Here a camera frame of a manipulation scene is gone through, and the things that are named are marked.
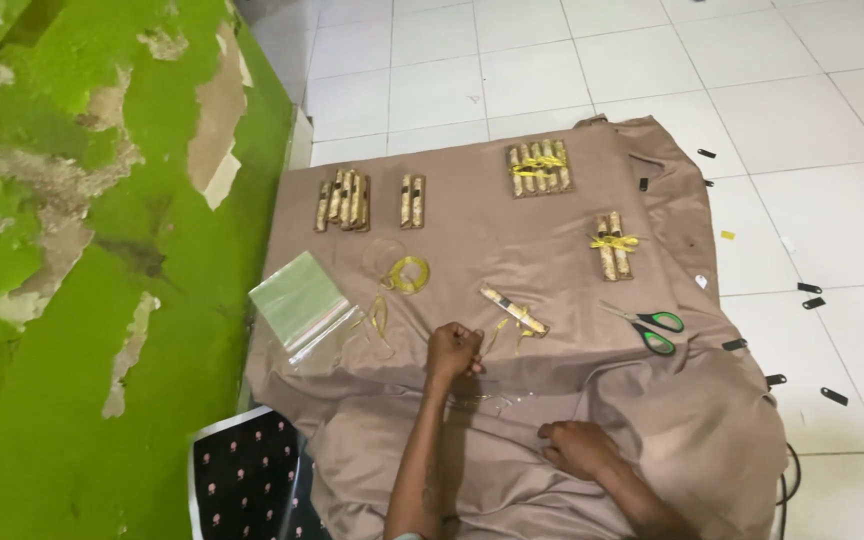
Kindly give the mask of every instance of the green scissors handle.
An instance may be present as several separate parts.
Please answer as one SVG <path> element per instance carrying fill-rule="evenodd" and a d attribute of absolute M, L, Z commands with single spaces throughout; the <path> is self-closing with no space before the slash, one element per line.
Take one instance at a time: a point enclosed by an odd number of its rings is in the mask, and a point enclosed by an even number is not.
<path fill-rule="evenodd" d="M 635 316 L 643 323 L 648 323 L 652 326 L 676 334 L 679 334 L 686 328 L 686 325 L 683 324 L 682 319 L 680 319 L 678 315 L 675 313 L 669 313 L 668 311 L 659 311 L 657 313 L 635 313 Z"/>
<path fill-rule="evenodd" d="M 639 323 L 631 323 L 631 327 L 638 332 L 642 342 L 645 343 L 645 348 L 649 351 L 661 357 L 671 357 L 675 354 L 675 345 L 668 339 Z"/>

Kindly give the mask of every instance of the clear plastic bag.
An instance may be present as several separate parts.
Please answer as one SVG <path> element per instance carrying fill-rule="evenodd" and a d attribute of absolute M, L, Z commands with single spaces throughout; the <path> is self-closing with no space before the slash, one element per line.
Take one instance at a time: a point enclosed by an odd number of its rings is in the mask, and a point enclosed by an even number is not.
<path fill-rule="evenodd" d="M 330 373 L 364 315 L 305 251 L 248 291 L 286 353 L 287 371 Z"/>

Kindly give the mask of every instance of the green wall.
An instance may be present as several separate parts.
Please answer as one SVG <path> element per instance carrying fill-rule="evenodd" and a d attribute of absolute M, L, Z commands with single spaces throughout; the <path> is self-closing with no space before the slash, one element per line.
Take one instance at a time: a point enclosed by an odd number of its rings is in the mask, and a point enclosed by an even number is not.
<path fill-rule="evenodd" d="M 215 82 L 236 42 L 251 80 Z M 0 538 L 189 537 L 189 436 L 235 410 L 290 119 L 231 2 L 0 0 Z M 212 209 L 187 150 L 231 129 Z"/>

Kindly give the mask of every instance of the black tag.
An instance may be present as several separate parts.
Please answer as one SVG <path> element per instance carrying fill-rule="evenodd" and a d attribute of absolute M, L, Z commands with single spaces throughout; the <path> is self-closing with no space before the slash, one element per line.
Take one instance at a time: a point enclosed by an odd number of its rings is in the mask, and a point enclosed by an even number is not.
<path fill-rule="evenodd" d="M 748 341 L 739 337 L 738 339 L 735 339 L 733 341 L 726 341 L 725 343 L 722 344 L 722 348 L 725 349 L 726 351 L 734 351 L 737 349 L 741 349 L 742 347 L 745 347 L 748 344 L 749 344 Z"/>
<path fill-rule="evenodd" d="M 815 285 L 810 285 L 808 283 L 799 283 L 798 290 L 803 290 L 805 292 L 811 292 L 813 294 L 822 294 L 822 287 L 817 287 Z"/>
<path fill-rule="evenodd" d="M 847 407 L 849 405 L 849 398 L 843 396 L 842 394 L 839 394 L 838 392 L 834 392 L 833 390 L 830 390 L 829 388 L 822 388 L 822 396 L 825 396 L 826 398 L 833 400 L 835 403 L 839 404 L 840 406 Z"/>
<path fill-rule="evenodd" d="M 824 306 L 825 304 L 826 304 L 826 301 L 823 300 L 822 297 L 820 296 L 819 298 L 813 298 L 812 300 L 803 301 L 801 303 L 801 306 L 803 308 L 805 308 L 806 310 L 815 310 L 819 306 Z"/>
<path fill-rule="evenodd" d="M 784 374 L 770 374 L 765 377 L 765 384 L 771 387 L 777 387 L 779 385 L 785 385 L 788 382 L 788 379 Z"/>

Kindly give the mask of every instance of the black patterned cloth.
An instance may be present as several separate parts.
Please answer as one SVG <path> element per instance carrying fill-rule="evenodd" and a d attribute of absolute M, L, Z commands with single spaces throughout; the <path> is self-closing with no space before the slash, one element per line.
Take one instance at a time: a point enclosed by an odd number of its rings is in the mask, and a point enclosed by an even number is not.
<path fill-rule="evenodd" d="M 210 425 L 189 460 L 197 540 L 330 540 L 309 500 L 306 438 L 278 412 L 263 406 Z"/>

